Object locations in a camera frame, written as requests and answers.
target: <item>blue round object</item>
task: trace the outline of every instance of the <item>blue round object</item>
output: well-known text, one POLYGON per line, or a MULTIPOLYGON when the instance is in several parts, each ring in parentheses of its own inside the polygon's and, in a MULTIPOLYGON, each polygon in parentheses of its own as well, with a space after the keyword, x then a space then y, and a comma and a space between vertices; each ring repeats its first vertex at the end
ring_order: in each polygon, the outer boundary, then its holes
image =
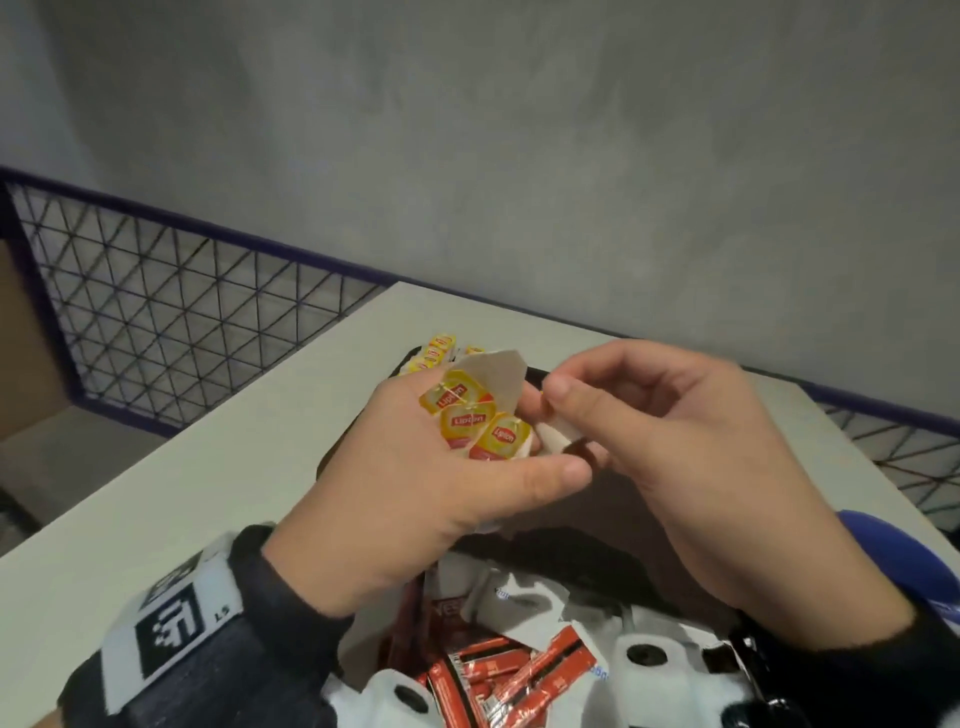
POLYGON ((869 513, 840 511, 837 516, 888 579, 928 601, 960 604, 960 580, 913 536, 869 513))

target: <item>gray floor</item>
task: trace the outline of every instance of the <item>gray floor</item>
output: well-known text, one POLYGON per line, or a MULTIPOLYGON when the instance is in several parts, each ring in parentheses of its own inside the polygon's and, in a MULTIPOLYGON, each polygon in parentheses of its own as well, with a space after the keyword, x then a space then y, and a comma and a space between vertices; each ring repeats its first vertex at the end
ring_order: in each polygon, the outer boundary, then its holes
MULTIPOLYGON (((0 443, 0 483, 45 525, 163 443, 158 435, 68 407, 0 443)), ((0 555, 21 540, 0 514, 0 555)))

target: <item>hand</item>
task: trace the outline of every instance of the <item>hand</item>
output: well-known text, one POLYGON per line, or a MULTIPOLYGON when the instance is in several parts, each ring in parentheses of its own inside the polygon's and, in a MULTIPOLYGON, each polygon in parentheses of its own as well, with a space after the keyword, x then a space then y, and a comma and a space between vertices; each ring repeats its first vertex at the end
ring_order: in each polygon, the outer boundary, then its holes
MULTIPOLYGON (((573 455, 486 462, 457 457, 418 397, 430 370, 376 388, 317 482, 264 545, 266 558, 329 617, 435 561, 480 523, 568 496, 590 481, 573 455)), ((531 387, 521 408, 540 397, 531 387)))
POLYGON ((629 476, 694 578, 796 646, 875 642, 913 609, 836 518, 735 364, 646 341, 570 357, 555 409, 629 476))

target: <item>white label on wristband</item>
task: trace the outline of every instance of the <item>white label on wristband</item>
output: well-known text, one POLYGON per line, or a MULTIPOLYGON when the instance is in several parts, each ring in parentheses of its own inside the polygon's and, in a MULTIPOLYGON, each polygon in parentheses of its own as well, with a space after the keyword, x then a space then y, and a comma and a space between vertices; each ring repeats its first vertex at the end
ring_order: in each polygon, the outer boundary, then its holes
POLYGON ((132 599, 100 648, 114 716, 231 618, 243 612, 227 564, 227 533, 132 599))

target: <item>table top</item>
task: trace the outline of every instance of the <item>table top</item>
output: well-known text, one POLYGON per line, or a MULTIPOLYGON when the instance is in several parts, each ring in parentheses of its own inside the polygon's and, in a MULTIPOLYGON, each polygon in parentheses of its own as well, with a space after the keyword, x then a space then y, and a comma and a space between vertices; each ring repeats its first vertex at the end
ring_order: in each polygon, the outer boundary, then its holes
MULTIPOLYGON (((550 370, 609 336, 399 283, 0 559, 0 712, 51 710, 127 600, 227 530, 276 521, 411 347, 442 331, 550 370)), ((957 574, 960 553, 797 385, 754 383, 837 509, 872 513, 957 574)))

